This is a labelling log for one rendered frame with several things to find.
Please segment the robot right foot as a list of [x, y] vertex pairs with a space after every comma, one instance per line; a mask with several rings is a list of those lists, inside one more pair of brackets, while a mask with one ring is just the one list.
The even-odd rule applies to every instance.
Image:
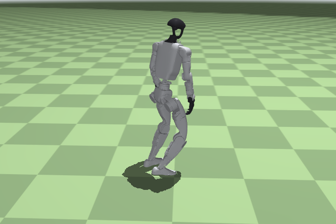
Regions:
[[158, 169], [158, 167], [154, 167], [152, 169], [152, 174], [153, 175], [175, 175], [176, 174], [176, 171], [174, 171], [174, 170], [168, 169], [166, 167], [164, 169], [160, 170], [160, 168]]

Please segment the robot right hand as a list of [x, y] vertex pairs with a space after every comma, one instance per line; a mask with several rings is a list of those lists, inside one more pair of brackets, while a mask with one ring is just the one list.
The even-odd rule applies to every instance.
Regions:
[[189, 111], [186, 112], [186, 115], [189, 115], [192, 112], [192, 109], [194, 107], [195, 99], [192, 101], [192, 98], [188, 97], [188, 102], [190, 103], [190, 106], [189, 106], [189, 109], [188, 109]]

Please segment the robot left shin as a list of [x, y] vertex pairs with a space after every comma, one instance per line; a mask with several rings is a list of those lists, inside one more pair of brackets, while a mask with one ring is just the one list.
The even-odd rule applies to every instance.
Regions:
[[[159, 124], [158, 124], [158, 127], [159, 127]], [[149, 154], [150, 161], [153, 161], [155, 159], [157, 153], [159, 152], [159, 149], [163, 146], [168, 136], [168, 133], [169, 133], [169, 131], [166, 134], [159, 132], [158, 127], [154, 134], [154, 138], [153, 138], [154, 140], [152, 141], [152, 149]]]

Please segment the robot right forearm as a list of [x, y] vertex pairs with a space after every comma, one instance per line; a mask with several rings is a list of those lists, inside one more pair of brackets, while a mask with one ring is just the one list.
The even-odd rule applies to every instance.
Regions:
[[193, 101], [195, 98], [195, 95], [194, 95], [194, 89], [193, 89], [193, 77], [192, 77], [191, 72], [190, 72], [190, 81], [185, 81], [184, 84], [186, 87], [187, 99], [188, 97], [191, 97]]

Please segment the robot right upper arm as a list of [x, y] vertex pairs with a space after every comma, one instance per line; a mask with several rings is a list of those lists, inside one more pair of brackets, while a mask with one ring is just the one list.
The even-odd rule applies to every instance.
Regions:
[[179, 46], [179, 55], [182, 57], [182, 67], [183, 67], [182, 79], [184, 81], [190, 81], [192, 52], [188, 47]]

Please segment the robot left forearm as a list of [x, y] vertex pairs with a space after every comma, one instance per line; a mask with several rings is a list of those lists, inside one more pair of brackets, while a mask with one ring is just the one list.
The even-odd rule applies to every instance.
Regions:
[[159, 83], [161, 82], [160, 78], [155, 76], [155, 72], [153, 72], [152, 70], [150, 70], [151, 76], [153, 78], [153, 83], [158, 87]]

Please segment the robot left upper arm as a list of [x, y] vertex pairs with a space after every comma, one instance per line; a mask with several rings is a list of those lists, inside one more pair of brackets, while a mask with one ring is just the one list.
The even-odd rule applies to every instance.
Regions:
[[151, 56], [151, 61], [150, 61], [150, 69], [155, 72], [155, 59], [156, 59], [156, 53], [157, 53], [157, 47], [158, 47], [158, 44], [160, 42], [155, 42], [153, 45], [152, 45], [152, 56]]

